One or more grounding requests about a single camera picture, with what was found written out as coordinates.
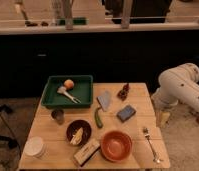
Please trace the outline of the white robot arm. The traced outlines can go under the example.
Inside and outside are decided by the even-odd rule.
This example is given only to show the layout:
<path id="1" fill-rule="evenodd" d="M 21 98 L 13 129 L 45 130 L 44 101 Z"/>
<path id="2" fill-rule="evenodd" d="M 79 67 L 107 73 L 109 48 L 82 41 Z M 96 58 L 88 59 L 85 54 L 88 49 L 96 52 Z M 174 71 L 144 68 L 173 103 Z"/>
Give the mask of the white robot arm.
<path id="1" fill-rule="evenodd" d="M 199 113 L 198 81 L 199 67 L 193 63 L 167 69 L 159 75 L 159 87 L 151 96 L 158 127 L 161 126 L 163 111 L 176 106 L 179 101 Z"/>

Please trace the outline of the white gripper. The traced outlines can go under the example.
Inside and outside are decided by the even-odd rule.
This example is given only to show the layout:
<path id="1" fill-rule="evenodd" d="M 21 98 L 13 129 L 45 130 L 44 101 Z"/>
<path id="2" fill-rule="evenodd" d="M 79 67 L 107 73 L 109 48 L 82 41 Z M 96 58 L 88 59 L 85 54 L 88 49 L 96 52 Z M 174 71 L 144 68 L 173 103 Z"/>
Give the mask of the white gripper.
<path id="1" fill-rule="evenodd" d="M 156 110 L 160 110 L 156 113 L 156 123 L 158 127 L 163 127 L 169 120 L 170 113 L 167 109 L 171 109 L 178 104 L 178 100 L 168 94 L 161 87 L 157 88 L 156 91 L 151 95 L 151 100 Z"/>

